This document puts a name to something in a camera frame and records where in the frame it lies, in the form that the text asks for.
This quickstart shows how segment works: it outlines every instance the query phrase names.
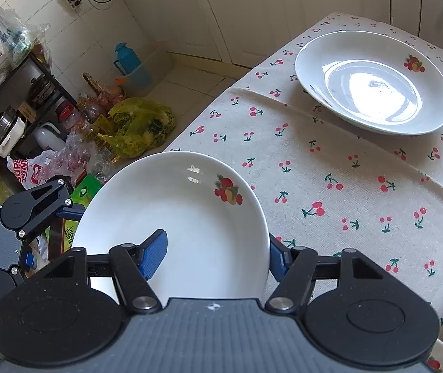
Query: baseboard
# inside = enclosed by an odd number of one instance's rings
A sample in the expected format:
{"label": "baseboard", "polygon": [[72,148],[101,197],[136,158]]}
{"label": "baseboard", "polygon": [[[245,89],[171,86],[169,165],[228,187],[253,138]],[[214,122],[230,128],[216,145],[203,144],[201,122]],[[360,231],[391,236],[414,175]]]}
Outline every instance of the baseboard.
{"label": "baseboard", "polygon": [[189,56],[188,54],[171,53],[171,61],[180,66],[188,66],[207,71],[209,73],[219,74],[220,76],[240,79],[244,77],[251,69],[247,67],[237,66],[236,64],[223,63],[210,58],[200,58],[197,56]]}

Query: tiled floor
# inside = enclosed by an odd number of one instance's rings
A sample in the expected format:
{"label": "tiled floor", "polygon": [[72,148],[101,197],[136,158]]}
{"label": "tiled floor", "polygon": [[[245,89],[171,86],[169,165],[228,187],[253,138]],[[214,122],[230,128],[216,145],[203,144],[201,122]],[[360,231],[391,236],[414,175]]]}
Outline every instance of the tiled floor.
{"label": "tiled floor", "polygon": [[[232,78],[196,68],[178,66],[171,70],[155,86],[147,98],[168,105],[173,111],[176,126],[162,146],[146,151],[142,157],[162,152],[217,96],[233,83],[235,80]],[[116,171],[133,161],[121,160]]]}

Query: metal screw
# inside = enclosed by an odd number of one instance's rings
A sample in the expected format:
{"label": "metal screw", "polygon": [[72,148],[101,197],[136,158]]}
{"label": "metal screw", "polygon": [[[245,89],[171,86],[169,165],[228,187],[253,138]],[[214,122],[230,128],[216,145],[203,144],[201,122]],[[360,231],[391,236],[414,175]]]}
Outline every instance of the metal screw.
{"label": "metal screw", "polygon": [[270,305],[276,310],[289,310],[294,303],[287,297],[274,297],[270,300]]}
{"label": "metal screw", "polygon": [[150,296],[139,296],[133,299],[132,304],[135,308],[140,310],[150,310],[151,308],[156,307],[158,301]]}

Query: table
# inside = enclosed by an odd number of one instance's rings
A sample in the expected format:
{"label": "table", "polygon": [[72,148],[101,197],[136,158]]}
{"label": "table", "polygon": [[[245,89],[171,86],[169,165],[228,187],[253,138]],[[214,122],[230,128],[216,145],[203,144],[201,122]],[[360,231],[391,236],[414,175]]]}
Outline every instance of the table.
{"label": "table", "polygon": [[[269,231],[287,246],[321,255],[362,251],[431,303],[443,340],[443,127],[410,137],[357,128],[320,106],[294,72],[306,42],[351,29],[403,41],[443,74],[438,47],[388,24],[333,13],[228,88],[168,150],[233,167],[254,189]],[[264,297],[276,285],[269,276]],[[315,295],[334,286],[317,282]]]}

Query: white electric kettle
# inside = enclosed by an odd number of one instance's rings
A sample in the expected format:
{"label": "white electric kettle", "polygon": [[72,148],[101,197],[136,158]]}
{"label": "white electric kettle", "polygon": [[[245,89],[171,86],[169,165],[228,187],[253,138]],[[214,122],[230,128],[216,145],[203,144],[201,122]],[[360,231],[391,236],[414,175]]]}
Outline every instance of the white electric kettle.
{"label": "white electric kettle", "polygon": [[52,131],[48,130],[46,126],[50,126],[58,135],[61,134],[59,129],[57,129],[52,123],[45,122],[43,125],[40,125],[38,128],[36,128],[33,132],[38,145],[43,150],[54,150],[55,152],[64,148],[64,141],[61,138],[57,137],[54,133],[52,133]]}

